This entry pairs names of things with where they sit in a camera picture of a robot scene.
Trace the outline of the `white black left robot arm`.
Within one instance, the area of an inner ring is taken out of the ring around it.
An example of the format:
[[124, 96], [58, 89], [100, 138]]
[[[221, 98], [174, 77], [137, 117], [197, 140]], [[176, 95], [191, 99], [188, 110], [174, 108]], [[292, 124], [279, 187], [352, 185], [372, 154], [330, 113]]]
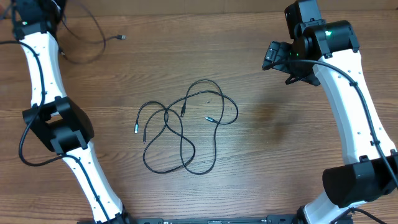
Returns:
[[[111, 188], [95, 153], [95, 136], [88, 115], [66, 94], [58, 56], [57, 27], [63, 21], [65, 1], [11, 1], [12, 44], [20, 45], [27, 59], [32, 98], [22, 116], [26, 128], [18, 146], [20, 160], [41, 167], [63, 160], [76, 177], [93, 212], [93, 223], [134, 223]], [[32, 131], [56, 157], [29, 162], [23, 155]]]

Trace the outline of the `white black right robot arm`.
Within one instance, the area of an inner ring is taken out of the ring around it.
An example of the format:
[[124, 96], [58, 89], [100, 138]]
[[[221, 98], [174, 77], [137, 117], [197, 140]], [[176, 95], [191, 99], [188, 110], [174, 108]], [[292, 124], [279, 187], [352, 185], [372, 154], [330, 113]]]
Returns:
[[323, 192], [294, 215], [267, 223], [351, 223], [361, 206], [397, 188], [397, 148], [366, 85], [359, 42], [348, 21], [326, 22], [316, 0], [296, 1], [285, 19], [291, 43], [271, 42], [262, 64], [289, 75], [286, 84], [322, 86], [338, 127], [343, 165], [322, 174]]

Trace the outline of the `black USB cable removed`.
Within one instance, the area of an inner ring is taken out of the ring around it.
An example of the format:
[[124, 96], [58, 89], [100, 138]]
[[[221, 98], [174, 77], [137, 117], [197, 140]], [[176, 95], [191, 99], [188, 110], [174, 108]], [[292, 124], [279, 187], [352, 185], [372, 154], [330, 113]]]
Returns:
[[71, 0], [71, 2], [74, 5], [77, 5], [82, 10], [84, 10], [89, 15], [89, 17], [93, 20], [95, 27], [97, 28], [101, 38], [100, 38], [100, 40], [90, 40], [90, 39], [84, 38], [80, 35], [77, 35], [67, 26], [66, 16], [64, 16], [63, 19], [61, 20], [62, 25], [64, 26], [64, 28], [66, 28], [66, 30], [69, 34], [71, 34], [74, 38], [76, 38], [76, 40], [79, 40], [80, 42], [84, 42], [85, 44], [91, 44], [91, 45], [101, 44], [102, 49], [100, 50], [100, 52], [97, 55], [95, 55], [92, 58], [89, 58], [88, 60], [73, 60], [66, 55], [65, 51], [61, 47], [59, 47], [58, 52], [66, 61], [68, 61], [74, 65], [86, 65], [89, 63], [93, 63], [102, 57], [102, 55], [104, 54], [104, 52], [106, 50], [107, 42], [109, 42], [110, 40], [125, 40], [126, 39], [126, 36], [122, 35], [122, 34], [109, 36], [109, 37], [105, 36], [103, 29], [101, 28], [99, 22], [97, 21], [95, 16], [91, 13], [91, 11], [83, 3], [81, 3], [78, 0]]

